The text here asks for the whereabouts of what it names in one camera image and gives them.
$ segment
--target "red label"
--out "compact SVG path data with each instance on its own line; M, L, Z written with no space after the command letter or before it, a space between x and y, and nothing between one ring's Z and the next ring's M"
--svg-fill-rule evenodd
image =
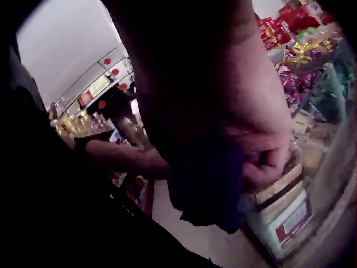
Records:
M111 75L117 75L119 73L118 69L113 69Z
M105 65L110 64L110 63L111 63L111 58L106 58L106 59L104 59L103 63L104 63Z
M283 245L301 229L311 216L311 207L307 199L275 229L279 242Z

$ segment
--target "hand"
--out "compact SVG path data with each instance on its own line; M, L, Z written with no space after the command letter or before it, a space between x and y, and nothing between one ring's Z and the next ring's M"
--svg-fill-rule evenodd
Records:
M243 147L250 184L279 178L291 118L251 1L177 4L175 10L104 3L119 22L142 120L159 153L172 164L200 135L220 131Z

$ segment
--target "red packaging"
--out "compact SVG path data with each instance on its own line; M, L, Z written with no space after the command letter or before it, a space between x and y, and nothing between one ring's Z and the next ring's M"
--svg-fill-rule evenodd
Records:
M294 10L292 9L291 6L285 5L281 9L279 9L279 14L281 16L285 16L285 15L289 15L292 11L294 11Z
M277 43L276 43L276 38L275 36L270 37L269 39L267 39L266 41L263 42L264 43L264 48L266 50L270 50L272 48L275 48Z
M272 34L274 35L276 32L276 25L275 25L274 20L272 20L271 17L267 17L267 18L263 19L262 22L263 22L263 25L266 28L269 28L271 30Z

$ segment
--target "white ceiling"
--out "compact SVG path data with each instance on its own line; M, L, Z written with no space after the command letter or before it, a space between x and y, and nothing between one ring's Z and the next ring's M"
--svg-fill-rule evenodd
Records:
M27 19L17 41L48 107L120 38L99 0L49 0Z

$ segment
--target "store aisle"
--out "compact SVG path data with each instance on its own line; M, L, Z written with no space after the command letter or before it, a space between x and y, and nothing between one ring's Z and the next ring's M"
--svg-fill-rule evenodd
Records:
M152 218L188 250L221 267L269 267L241 231L228 235L218 227L196 227L180 220L181 212L170 202L166 180L156 181Z

